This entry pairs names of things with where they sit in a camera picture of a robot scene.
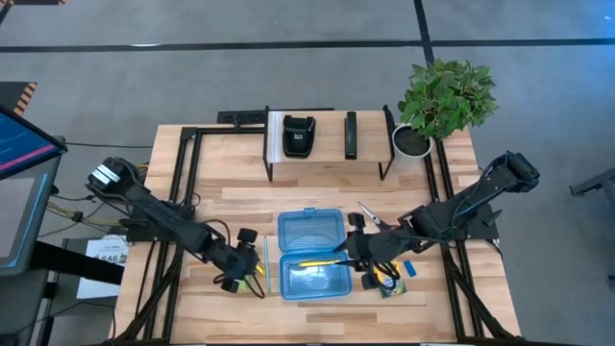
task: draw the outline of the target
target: blue plastic container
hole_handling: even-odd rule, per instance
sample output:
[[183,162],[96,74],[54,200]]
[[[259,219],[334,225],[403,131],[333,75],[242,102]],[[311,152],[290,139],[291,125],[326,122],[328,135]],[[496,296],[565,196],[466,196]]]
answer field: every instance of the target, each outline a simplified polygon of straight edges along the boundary
[[285,252],[280,258],[280,293],[286,300],[347,295],[353,290],[350,268],[345,265],[300,267],[305,261],[347,260],[332,250],[344,241],[340,210],[284,212],[278,217],[278,240]]

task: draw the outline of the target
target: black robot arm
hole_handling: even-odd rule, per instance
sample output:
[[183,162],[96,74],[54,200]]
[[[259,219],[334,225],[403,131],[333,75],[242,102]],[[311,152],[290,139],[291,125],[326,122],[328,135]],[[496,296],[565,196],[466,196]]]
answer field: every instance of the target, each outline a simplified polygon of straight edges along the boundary
[[[406,251],[421,253],[436,243],[464,239],[475,228],[479,231],[493,228],[493,222],[487,222],[495,216],[488,203],[503,192],[532,190],[539,177],[538,171],[523,155],[507,152],[491,161],[479,180],[454,198],[412,210],[398,218],[399,226],[388,231],[365,234],[362,215],[349,214],[351,225],[357,228],[348,232],[348,238],[336,251],[348,250],[349,257],[355,261],[354,268],[367,272],[363,278],[365,288],[381,286],[373,275],[374,266],[386,266]],[[479,217],[484,219],[475,222]],[[399,277],[399,273],[393,274],[389,276]]]
[[211,261],[224,274],[222,288],[236,292],[238,283],[256,273],[257,232],[242,229],[237,247],[207,224],[195,223],[154,197],[136,179],[136,167],[119,158],[107,158],[88,177],[86,187],[103,200],[120,199],[147,215],[147,221],[170,232],[176,241],[202,262]]

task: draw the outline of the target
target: yellow pen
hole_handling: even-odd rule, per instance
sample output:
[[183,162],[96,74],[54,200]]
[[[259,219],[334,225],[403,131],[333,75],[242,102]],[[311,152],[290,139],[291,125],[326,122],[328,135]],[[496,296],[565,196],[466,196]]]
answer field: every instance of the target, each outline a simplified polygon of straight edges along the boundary
[[305,262],[299,263],[299,266],[302,268],[306,268],[306,267],[319,266],[319,265],[332,265],[332,264],[340,263],[341,261],[342,260],[340,259],[305,261]]

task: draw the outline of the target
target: computer screen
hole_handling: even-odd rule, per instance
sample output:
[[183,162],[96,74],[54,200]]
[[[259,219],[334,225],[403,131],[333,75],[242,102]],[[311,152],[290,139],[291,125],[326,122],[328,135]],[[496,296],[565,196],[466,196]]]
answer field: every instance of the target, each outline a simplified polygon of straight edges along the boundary
[[0,107],[0,180],[65,152],[61,142]]

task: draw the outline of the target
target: concrete floor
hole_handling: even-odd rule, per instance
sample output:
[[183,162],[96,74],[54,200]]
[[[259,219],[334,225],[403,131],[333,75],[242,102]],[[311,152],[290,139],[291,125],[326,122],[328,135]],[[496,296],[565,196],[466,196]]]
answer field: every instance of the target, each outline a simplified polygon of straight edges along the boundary
[[[615,37],[608,0],[424,3],[431,39]],[[419,38],[409,0],[71,0],[16,6],[0,27],[0,46]],[[504,266],[523,335],[612,344],[615,293],[606,275],[615,273],[615,219],[602,192],[573,198],[568,185],[615,166],[615,47],[459,47],[434,54],[492,66],[501,108],[472,130],[479,163],[519,151],[542,173],[530,196],[494,203],[504,209]],[[0,69],[0,81],[38,82],[26,116],[52,134],[142,145],[159,124],[210,123],[223,110],[395,105],[412,63],[425,63],[421,48],[0,54],[0,65],[9,66]],[[72,147],[57,185],[66,195],[84,195],[82,182],[103,158],[141,162],[149,154]],[[112,210],[101,215],[114,217]],[[41,232],[64,224],[48,216]],[[92,235],[76,227],[49,241]],[[100,341],[110,323],[104,312],[89,324],[80,318],[89,332],[67,337],[58,332],[70,322],[63,319],[52,344]]]

